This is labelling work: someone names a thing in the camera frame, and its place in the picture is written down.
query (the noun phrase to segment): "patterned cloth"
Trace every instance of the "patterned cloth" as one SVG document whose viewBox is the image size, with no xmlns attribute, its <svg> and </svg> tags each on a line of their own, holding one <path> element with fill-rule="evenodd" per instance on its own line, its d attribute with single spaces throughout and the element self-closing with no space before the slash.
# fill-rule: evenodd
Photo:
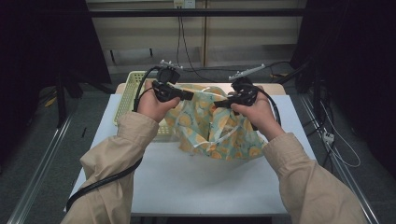
<svg viewBox="0 0 396 224">
<path fill-rule="evenodd" d="M 214 106 L 213 102 L 227 98 L 222 89 L 194 84 L 177 86 L 194 92 L 191 101 L 181 102 L 165 117 L 180 138 L 180 149 L 222 160 L 247 160 L 263 155 L 265 142 L 253 131 L 250 121 L 236 116 L 231 109 Z"/>
</svg>

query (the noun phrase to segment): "black controller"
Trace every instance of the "black controller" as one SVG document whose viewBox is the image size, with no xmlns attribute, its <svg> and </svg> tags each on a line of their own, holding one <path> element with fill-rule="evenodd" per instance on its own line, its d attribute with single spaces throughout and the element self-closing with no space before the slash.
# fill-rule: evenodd
<svg viewBox="0 0 396 224">
<path fill-rule="evenodd" d="M 231 86 L 236 93 L 229 95 L 226 100 L 214 102 L 215 107 L 231 108 L 231 104 L 251 106 L 256 102 L 257 87 L 247 77 L 239 77 Z M 258 130 L 253 124 L 251 127 L 254 131 Z"/>
<path fill-rule="evenodd" d="M 190 101 L 192 99 L 193 92 L 183 91 L 167 84 L 168 82 L 176 84 L 179 78 L 180 74 L 173 67 L 168 66 L 158 71 L 157 80 L 152 82 L 152 89 L 154 89 L 155 95 L 160 102 L 167 102 L 176 97 L 179 97 L 182 101 Z"/>
<path fill-rule="evenodd" d="M 180 97 L 180 100 L 182 101 L 190 101 L 194 96 L 194 93 L 191 91 L 183 91 L 156 80 L 152 82 L 152 88 L 154 89 L 155 95 L 160 102 L 167 102 L 176 97 Z"/>
</svg>

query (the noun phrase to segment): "white table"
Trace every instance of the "white table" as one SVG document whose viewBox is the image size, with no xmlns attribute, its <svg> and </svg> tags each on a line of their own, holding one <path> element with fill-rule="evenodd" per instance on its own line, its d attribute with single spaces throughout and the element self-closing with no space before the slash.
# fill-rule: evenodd
<svg viewBox="0 0 396 224">
<path fill-rule="evenodd" d="M 272 97 L 279 108 L 283 129 L 293 132 L 308 156 L 314 159 L 290 97 Z M 111 95 L 92 147 L 116 134 L 117 127 L 112 120 L 120 98 L 120 94 Z M 263 217 L 287 214 L 280 200 L 276 174 L 264 157 L 252 161 L 220 161 L 191 156 L 177 147 L 178 142 L 148 145 L 134 175 L 132 214 L 135 216 Z M 81 169 L 72 194 L 84 181 Z"/>
</svg>

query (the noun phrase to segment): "person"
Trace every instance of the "person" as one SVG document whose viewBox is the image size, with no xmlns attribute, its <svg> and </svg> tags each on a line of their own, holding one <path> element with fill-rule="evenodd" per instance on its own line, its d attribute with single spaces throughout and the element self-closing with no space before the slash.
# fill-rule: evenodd
<svg viewBox="0 0 396 224">
<path fill-rule="evenodd" d="M 148 90 L 151 82 L 145 83 Z M 140 100 L 137 113 L 120 117 L 118 133 L 89 150 L 81 164 L 85 187 L 117 174 L 142 158 L 156 136 L 159 122 L 179 99 L 161 103 L 153 90 Z M 293 135 L 276 122 L 268 98 L 262 93 L 252 106 L 232 104 L 267 138 L 264 156 L 279 179 L 283 204 L 293 223 L 366 223 L 360 202 L 335 176 L 310 160 Z M 76 200 L 62 223 L 130 223 L 134 173 L 87 193 Z"/>
</svg>

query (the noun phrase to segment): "beige sleeve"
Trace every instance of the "beige sleeve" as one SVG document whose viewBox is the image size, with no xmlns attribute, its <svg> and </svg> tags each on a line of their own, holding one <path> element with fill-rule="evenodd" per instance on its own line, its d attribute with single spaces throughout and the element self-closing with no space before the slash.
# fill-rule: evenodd
<svg viewBox="0 0 396 224">
<path fill-rule="evenodd" d="M 292 133 L 269 142 L 264 155 L 279 178 L 280 196 L 293 223 L 366 223 L 358 198 L 310 160 Z"/>
<path fill-rule="evenodd" d="M 128 112 L 119 119 L 116 136 L 90 149 L 82 158 L 86 187 L 115 175 L 142 158 L 159 125 L 144 115 Z M 76 200 L 62 223 L 129 223 L 134 174 L 103 185 Z"/>
</svg>

